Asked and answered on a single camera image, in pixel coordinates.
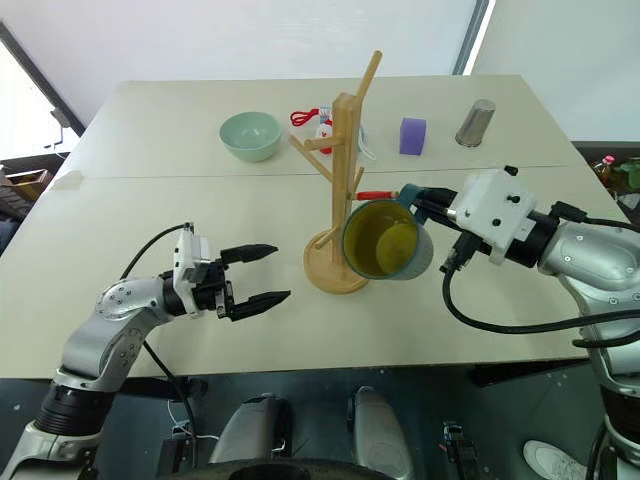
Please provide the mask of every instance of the white sneaker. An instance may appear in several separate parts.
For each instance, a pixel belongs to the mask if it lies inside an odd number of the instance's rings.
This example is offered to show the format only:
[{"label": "white sneaker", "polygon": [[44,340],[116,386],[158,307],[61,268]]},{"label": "white sneaker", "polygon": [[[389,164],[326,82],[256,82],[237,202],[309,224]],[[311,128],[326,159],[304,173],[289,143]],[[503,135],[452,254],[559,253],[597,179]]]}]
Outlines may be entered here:
[{"label": "white sneaker", "polygon": [[529,440],[522,453],[533,471],[547,480],[584,480],[587,474],[587,467],[548,443]]}]

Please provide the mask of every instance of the black cable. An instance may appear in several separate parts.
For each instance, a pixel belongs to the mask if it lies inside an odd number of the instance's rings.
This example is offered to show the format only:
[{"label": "black cable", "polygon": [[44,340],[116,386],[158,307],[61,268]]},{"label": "black cable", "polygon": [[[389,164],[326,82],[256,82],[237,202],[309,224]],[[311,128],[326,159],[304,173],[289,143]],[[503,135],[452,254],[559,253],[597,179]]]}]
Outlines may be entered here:
[{"label": "black cable", "polygon": [[621,310],[619,312],[598,313],[595,315],[585,315],[584,317],[569,318],[559,322],[524,326],[494,325],[492,323],[481,322],[467,317],[453,304],[453,300],[451,300],[451,279],[455,272],[455,268],[449,268],[444,274],[444,279],[442,281],[442,298],[444,299],[445,305],[451,314],[465,325],[485,330],[487,332],[509,335],[525,335],[530,333],[555,332],[558,330],[566,330],[568,328],[586,327],[587,325],[592,325],[594,323],[614,322],[616,320],[623,320],[626,318],[640,317],[640,310]]},{"label": "black cable", "polygon": [[617,220],[607,220],[606,218],[585,218],[584,223],[588,223],[589,225],[602,225],[603,227],[616,227],[616,228],[624,228],[626,230],[632,230],[634,232],[640,233],[640,227],[633,225],[632,223],[627,222],[619,222]]},{"label": "black cable", "polygon": [[636,330],[628,335],[617,338],[608,338],[606,340],[584,340],[576,339],[571,343],[574,347],[578,348],[611,348],[622,347],[623,345],[629,345],[640,340],[640,330]]},{"label": "black cable", "polygon": [[[127,268],[125,268],[124,272],[122,272],[122,275],[120,276],[120,280],[124,280],[129,276],[129,274],[131,273],[131,270],[133,270],[133,267],[136,265],[136,263],[138,263],[138,260],[140,260],[142,255],[144,255],[144,253],[147,250],[149,250],[149,248],[154,243],[156,243],[165,235],[171,232],[175,232],[176,230],[182,230],[183,228],[191,228],[191,224],[183,223],[171,228],[167,228],[166,230],[163,230],[162,232],[157,234],[155,237],[153,237],[151,240],[149,240],[138,251],[136,256],[133,257],[133,259],[129,262],[129,265],[127,265]],[[142,343],[142,345],[144,346],[147,353],[149,353],[149,356],[151,356],[151,358],[156,363],[156,365],[158,365],[158,367],[160,367],[160,370],[162,370],[163,373],[166,375],[167,380],[169,380],[169,382],[173,385],[173,388],[176,390],[176,393],[178,394],[180,401],[184,404],[185,411],[187,412],[187,418],[189,419],[189,423],[191,424],[191,437],[193,442],[192,443],[193,455],[191,457],[191,465],[195,469],[198,466],[198,429],[196,428],[196,417],[193,414],[191,405],[189,404],[189,399],[187,398],[187,395],[184,393],[184,390],[182,389],[182,385],[180,385],[180,382],[178,381],[176,376],[173,373],[171,373],[171,370],[169,370],[169,368],[167,368],[167,366],[162,362],[162,360],[160,360],[160,357],[158,357],[156,352],[154,352],[153,348],[151,348],[151,345],[149,345],[146,340]]]},{"label": "black cable", "polygon": [[598,465],[598,454],[600,453],[602,442],[604,441],[606,434],[607,427],[603,420],[600,424],[600,428],[598,428],[598,433],[596,433],[593,443],[591,444],[591,452],[589,453],[589,461],[587,462],[587,474],[585,475],[586,480],[593,480],[595,478],[596,466]]},{"label": "black cable", "polygon": [[140,258],[142,257],[142,255],[145,254],[145,252],[147,250],[149,250],[149,248],[151,247],[151,245],[153,245],[154,243],[156,243],[158,240],[160,240],[162,237],[164,237],[165,235],[167,235],[168,233],[171,232],[175,232],[176,230],[182,230],[183,228],[188,228],[190,227],[191,224],[190,223],[183,223],[181,225],[176,225],[175,227],[171,227],[171,228],[167,228],[166,230],[161,231],[158,235],[156,235],[155,237],[153,237],[151,240],[149,240],[144,247],[142,247],[138,253],[136,253],[136,256],[133,257],[133,259],[129,262],[129,265],[127,265],[127,268],[124,269],[124,272],[122,272],[122,275],[120,275],[120,280],[124,280],[125,278],[127,278],[129,276],[129,274],[131,273],[131,270],[133,270],[133,267],[135,266],[136,263],[138,263],[138,260],[140,260]]}]

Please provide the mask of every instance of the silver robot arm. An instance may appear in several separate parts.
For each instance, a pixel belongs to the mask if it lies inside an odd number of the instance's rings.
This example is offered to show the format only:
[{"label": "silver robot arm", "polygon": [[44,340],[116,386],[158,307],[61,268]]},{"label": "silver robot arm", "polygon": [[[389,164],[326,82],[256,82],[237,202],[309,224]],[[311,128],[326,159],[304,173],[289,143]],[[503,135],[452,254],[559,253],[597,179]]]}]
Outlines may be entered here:
[{"label": "silver robot arm", "polygon": [[[580,325],[583,340],[574,345],[588,349],[607,413],[604,423],[612,448],[600,457],[604,478],[606,471],[617,472],[614,478],[620,480],[640,478],[640,233],[621,222],[589,219],[562,202],[549,214],[536,212],[535,198],[515,180],[516,174],[517,169],[505,167],[471,176],[459,193],[409,184],[399,197],[417,207],[419,220],[432,219],[461,232],[441,267],[445,304],[458,320],[505,334]],[[582,318],[509,327],[467,317],[453,304],[450,282],[475,252],[498,265],[505,259],[537,265],[540,272],[557,277]]]},{"label": "silver robot arm", "polygon": [[235,304],[224,272],[277,250],[245,245],[211,261],[205,238],[180,230],[174,268],[154,278],[123,279],[98,298],[89,319],[67,341],[36,419],[24,429],[0,480],[94,478],[94,458],[111,403],[149,332],[175,317],[204,310],[232,321],[262,313],[289,294],[267,292]]}]

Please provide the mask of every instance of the green bowl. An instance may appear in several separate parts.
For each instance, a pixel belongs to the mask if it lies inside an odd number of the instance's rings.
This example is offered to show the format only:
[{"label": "green bowl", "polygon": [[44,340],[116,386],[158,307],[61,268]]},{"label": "green bowl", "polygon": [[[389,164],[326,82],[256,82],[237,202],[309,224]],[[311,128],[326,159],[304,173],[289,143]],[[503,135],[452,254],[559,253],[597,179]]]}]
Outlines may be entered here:
[{"label": "green bowl", "polygon": [[220,127],[224,146],[245,162],[261,162],[276,153],[281,135],[278,121],[264,112],[238,113]]}]

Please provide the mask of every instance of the mug handle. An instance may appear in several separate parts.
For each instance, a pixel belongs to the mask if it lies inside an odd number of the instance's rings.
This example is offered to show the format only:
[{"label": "mug handle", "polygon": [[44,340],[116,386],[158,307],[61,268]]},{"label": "mug handle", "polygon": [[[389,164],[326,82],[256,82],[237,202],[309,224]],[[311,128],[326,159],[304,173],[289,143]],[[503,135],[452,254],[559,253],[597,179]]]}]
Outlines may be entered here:
[{"label": "mug handle", "polygon": [[[396,198],[398,202],[400,202],[407,210],[413,205],[413,201],[418,197],[418,195],[424,190],[424,188],[414,185],[413,183],[407,183],[402,190],[400,190],[400,194]],[[424,223],[427,221],[427,212],[423,209],[417,209],[413,216],[418,222],[419,225],[424,226]]]}]

